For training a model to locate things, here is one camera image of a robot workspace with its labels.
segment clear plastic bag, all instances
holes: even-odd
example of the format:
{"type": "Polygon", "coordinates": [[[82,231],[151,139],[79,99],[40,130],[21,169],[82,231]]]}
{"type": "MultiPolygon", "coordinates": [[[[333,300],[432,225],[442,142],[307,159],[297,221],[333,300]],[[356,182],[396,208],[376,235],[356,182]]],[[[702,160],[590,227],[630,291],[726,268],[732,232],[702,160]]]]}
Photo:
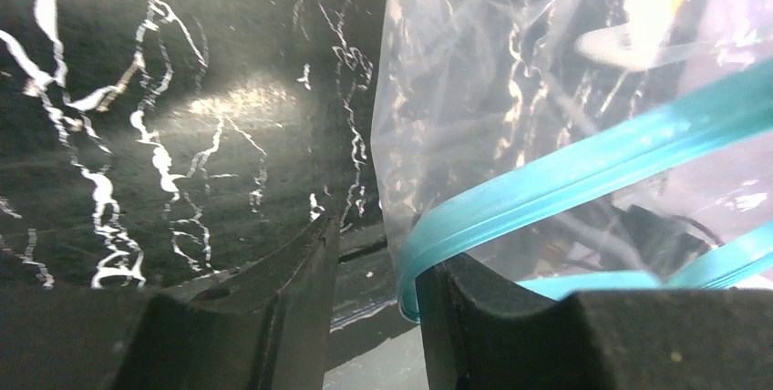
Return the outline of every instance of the clear plastic bag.
{"type": "Polygon", "coordinates": [[[372,149],[401,294],[475,246],[515,282],[658,283],[767,231],[771,32],[773,0],[388,0],[372,149]]]}

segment dark background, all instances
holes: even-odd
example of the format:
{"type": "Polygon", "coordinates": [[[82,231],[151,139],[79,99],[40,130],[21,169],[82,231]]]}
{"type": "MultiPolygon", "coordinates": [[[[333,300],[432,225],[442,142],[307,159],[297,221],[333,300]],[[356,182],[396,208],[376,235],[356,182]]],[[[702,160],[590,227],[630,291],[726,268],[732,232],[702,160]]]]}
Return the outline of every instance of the dark background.
{"type": "MultiPolygon", "coordinates": [[[[260,258],[308,224],[312,193],[327,211],[343,213],[351,205],[342,224],[347,231],[380,222],[367,141],[385,0],[160,1],[185,25],[206,67],[182,27],[156,13],[158,31],[146,31],[141,48],[146,87],[135,72],[108,112],[79,115],[64,104],[67,94],[78,100],[119,81],[132,64],[149,1],[57,0],[67,87],[52,85],[46,94],[66,116],[88,118],[111,154],[82,129],[69,132],[71,150],[63,147],[41,98],[22,93],[27,75],[0,46],[0,197],[15,213],[0,213],[0,285],[44,282],[39,264],[55,285],[89,285],[110,245],[126,255],[108,267],[137,261],[129,240],[108,241],[94,232],[95,186],[70,163],[70,154],[92,172],[109,167],[104,174],[119,204],[118,224],[142,249],[148,284],[172,285],[260,258]],[[297,80],[306,64],[310,89],[297,80]],[[204,169],[175,180],[180,200],[167,209],[173,194],[160,186],[152,162],[157,146],[138,142],[129,116],[168,67],[169,87],[146,110],[144,122],[169,152],[169,173],[188,174],[197,153],[212,148],[220,122],[223,128],[204,169]],[[354,140],[355,131],[363,141],[354,140]],[[264,183],[254,210],[256,178],[264,183]],[[357,203],[364,204],[362,215],[357,203]],[[173,240],[193,262],[175,253],[173,240]]],[[[0,30],[53,73],[52,44],[34,12],[35,0],[0,0],[0,30]]],[[[107,223],[110,215],[108,207],[101,220],[107,223]]],[[[373,281],[383,276],[376,272],[373,281]]],[[[121,275],[102,284],[127,282],[121,275]]]]}

